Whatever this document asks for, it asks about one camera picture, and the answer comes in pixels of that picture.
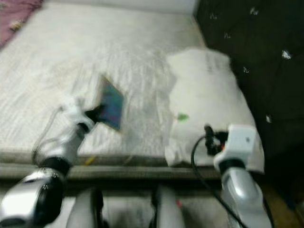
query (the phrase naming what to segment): pink blanket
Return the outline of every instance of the pink blanket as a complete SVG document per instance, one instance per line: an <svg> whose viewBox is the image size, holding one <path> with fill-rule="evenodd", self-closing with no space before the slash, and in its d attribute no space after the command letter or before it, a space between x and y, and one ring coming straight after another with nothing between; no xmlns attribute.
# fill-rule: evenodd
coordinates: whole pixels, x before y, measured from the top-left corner
<svg viewBox="0 0 304 228"><path fill-rule="evenodd" d="M0 0L0 47L22 27L42 0Z"/></svg>

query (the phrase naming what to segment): bed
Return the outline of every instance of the bed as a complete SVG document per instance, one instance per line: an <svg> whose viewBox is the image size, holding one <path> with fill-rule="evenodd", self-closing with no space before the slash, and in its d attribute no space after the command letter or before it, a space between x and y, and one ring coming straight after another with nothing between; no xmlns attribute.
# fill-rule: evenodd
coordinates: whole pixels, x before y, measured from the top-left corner
<svg viewBox="0 0 304 228"><path fill-rule="evenodd" d="M198 58L206 64L196 62ZM116 132L98 124L82 145L71 178L193 178L187 165L189 148L196 136L203 134L205 123L217 129L235 122L255 125L229 71L229 58L206 50L190 15L47 1L12 40L3 42L0 59L3 178L19 178L34 168L34 142L67 97L82 98L85 109L96 105L104 75L125 97L122 130ZM182 64L186 59L193 61ZM217 77L212 80L207 77L212 65L208 61L215 63ZM198 70L191 71L198 65ZM225 78L227 84L218 77ZM195 87L198 83L219 86L223 93L234 94L233 100L213 94L214 88L208 90L209 95L199 96L216 95L216 101L210 102L210 97L208 102L198 99L194 104L203 104L201 109L192 106L189 111L186 104L191 95L197 97L198 93L180 95L189 88L199 91ZM223 118L218 107L226 110L229 118ZM194 108L192 120L197 123L199 112L204 113L204 118L193 130L191 121L187 125L179 122L179 117L188 118ZM47 138L56 136L69 124L69 119L59 114ZM263 172L264 155L259 143L257 140L253 169ZM212 158L204 153L197 160L204 175L217 177Z"/></svg>

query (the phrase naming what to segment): white pillow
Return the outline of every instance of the white pillow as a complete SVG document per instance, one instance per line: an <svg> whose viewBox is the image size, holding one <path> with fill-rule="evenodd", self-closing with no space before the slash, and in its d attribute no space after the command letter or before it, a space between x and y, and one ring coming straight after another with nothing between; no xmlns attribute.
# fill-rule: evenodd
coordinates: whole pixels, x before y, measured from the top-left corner
<svg viewBox="0 0 304 228"><path fill-rule="evenodd" d="M174 121L165 150L169 165L190 163L194 143L204 134L204 125L227 130L229 124L255 126L246 100L229 67L229 57L212 50L191 48L167 57L176 84L170 94ZM178 116L188 116L179 121ZM212 165L202 143L196 152L196 163ZM259 137L248 169L264 172L264 152Z"/></svg>

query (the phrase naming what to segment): white mattress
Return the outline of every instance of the white mattress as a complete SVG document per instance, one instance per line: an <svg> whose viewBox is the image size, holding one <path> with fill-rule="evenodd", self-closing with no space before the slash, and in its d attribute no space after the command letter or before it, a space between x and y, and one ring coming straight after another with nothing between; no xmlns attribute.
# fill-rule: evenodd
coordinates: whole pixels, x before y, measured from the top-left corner
<svg viewBox="0 0 304 228"><path fill-rule="evenodd" d="M0 52L0 162L30 162L34 142L68 95L96 105L102 74L125 96L122 132L99 124L82 155L164 158L172 114L170 53L203 47L190 16L46 2ZM69 121L59 115L47 138Z"/></svg>

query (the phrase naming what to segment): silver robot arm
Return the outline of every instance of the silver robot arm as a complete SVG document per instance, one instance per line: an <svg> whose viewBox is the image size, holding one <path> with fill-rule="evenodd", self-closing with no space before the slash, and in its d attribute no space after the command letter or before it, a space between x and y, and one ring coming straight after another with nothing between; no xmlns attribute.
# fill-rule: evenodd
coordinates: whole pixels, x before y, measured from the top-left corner
<svg viewBox="0 0 304 228"><path fill-rule="evenodd" d="M214 158L214 166L221 173L222 198L248 228L271 228L264 210L263 193L245 166L254 149L256 129L231 125L222 152ZM229 216L230 228L242 228Z"/></svg>
<svg viewBox="0 0 304 228"><path fill-rule="evenodd" d="M60 214L67 173L76 162L85 134L95 125L78 103L69 103L67 114L73 126L41 147L46 156L39 168L4 196L0 228L42 228Z"/></svg>

